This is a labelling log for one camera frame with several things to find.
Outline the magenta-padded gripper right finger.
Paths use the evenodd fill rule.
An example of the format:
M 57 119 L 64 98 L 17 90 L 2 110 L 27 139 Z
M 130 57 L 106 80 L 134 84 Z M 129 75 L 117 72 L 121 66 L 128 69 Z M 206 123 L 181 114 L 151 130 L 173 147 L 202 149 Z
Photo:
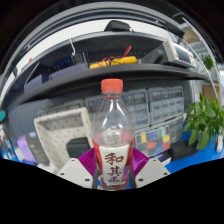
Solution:
M 139 150 L 133 149 L 128 184 L 130 189 L 144 187 L 169 174 L 157 158 L 148 158 Z

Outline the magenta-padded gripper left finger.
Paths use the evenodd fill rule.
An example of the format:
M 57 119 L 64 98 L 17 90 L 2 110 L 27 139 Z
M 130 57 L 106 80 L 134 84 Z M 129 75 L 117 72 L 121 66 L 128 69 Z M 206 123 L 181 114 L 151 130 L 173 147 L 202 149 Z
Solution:
M 58 176 L 78 186 L 96 189 L 99 172 L 94 150 L 88 150 L 79 158 L 70 158 L 58 172 Z

